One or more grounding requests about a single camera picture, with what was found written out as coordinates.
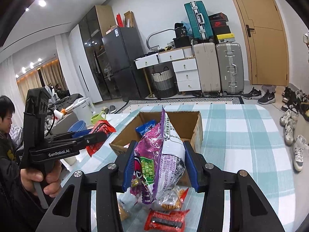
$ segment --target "floor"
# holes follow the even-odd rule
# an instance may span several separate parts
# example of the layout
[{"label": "floor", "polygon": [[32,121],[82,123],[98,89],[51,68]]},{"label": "floor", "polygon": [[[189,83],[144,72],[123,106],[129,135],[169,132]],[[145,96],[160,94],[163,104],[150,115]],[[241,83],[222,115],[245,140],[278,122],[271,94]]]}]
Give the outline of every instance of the floor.
[{"label": "floor", "polygon": [[[262,90],[260,85],[254,86],[257,90]],[[252,85],[245,85],[244,93],[248,93],[252,90]],[[283,105],[282,96],[281,93],[283,92],[284,87],[277,87],[276,88],[276,102],[273,104],[263,105],[265,109],[267,109],[275,121],[278,130],[282,131],[282,137],[284,135],[284,128],[280,126],[279,119],[284,114],[280,107]],[[174,98],[178,97],[192,97],[191,94],[187,95],[175,95]],[[257,100],[246,100],[243,99],[245,104],[258,104]],[[103,103],[95,104],[96,112],[100,112],[103,106],[109,107],[110,105],[115,105],[117,110],[119,110],[121,107],[123,107],[126,104],[126,102],[123,102],[122,100],[110,100],[105,101]],[[290,158],[291,166],[293,166],[293,160],[294,155],[292,153],[292,148],[285,146],[287,153]],[[300,173],[294,173],[294,185],[295,185],[295,195],[296,195],[296,210],[295,210],[295,222],[294,222],[294,228],[293,231],[297,230],[297,228],[300,226],[300,224],[303,222],[307,214],[309,213],[309,193],[307,190],[309,189],[309,155],[305,155],[304,157],[304,167],[302,172]]]}]

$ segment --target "mug handle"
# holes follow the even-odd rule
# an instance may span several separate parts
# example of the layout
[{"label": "mug handle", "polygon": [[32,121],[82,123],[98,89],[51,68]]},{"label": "mug handle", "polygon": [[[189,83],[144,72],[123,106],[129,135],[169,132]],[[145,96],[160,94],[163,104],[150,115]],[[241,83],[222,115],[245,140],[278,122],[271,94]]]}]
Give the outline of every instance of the mug handle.
[{"label": "mug handle", "polygon": [[102,113],[104,113],[105,117],[104,120],[106,120],[106,112],[105,111],[101,111],[100,116],[102,117]]}]

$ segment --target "wooden door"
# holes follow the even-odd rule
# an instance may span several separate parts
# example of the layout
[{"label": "wooden door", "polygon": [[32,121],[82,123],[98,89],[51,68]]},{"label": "wooden door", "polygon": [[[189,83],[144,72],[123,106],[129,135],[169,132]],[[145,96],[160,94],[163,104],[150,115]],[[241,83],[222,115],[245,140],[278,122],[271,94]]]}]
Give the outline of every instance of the wooden door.
[{"label": "wooden door", "polygon": [[288,52],[274,0],[234,0],[242,23],[252,84],[288,83]]}]

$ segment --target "dark jacket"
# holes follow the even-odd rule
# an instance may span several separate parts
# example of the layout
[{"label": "dark jacket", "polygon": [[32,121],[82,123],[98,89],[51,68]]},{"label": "dark jacket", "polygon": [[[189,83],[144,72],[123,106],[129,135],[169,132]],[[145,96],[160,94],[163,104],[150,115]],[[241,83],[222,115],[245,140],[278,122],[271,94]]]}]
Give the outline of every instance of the dark jacket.
[{"label": "dark jacket", "polygon": [[10,135],[0,132],[0,231],[35,231],[44,213],[20,180]]}]

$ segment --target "human hand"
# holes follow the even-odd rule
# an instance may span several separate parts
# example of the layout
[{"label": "human hand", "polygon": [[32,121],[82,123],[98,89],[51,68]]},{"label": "human hand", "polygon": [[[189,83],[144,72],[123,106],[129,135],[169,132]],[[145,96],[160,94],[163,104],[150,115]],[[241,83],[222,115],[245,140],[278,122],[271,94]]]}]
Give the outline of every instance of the human hand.
[{"label": "human hand", "polygon": [[[61,190],[61,180],[59,179],[59,175],[61,173],[61,162],[57,160],[55,162],[55,166],[53,170],[46,175],[46,182],[49,184],[44,188],[44,193],[49,195],[50,197],[56,197]],[[37,196],[37,192],[34,188],[33,182],[41,182],[43,181],[43,174],[36,169],[29,168],[29,169],[21,169],[20,170],[20,177],[21,183],[24,188],[32,193],[33,195]]]}]

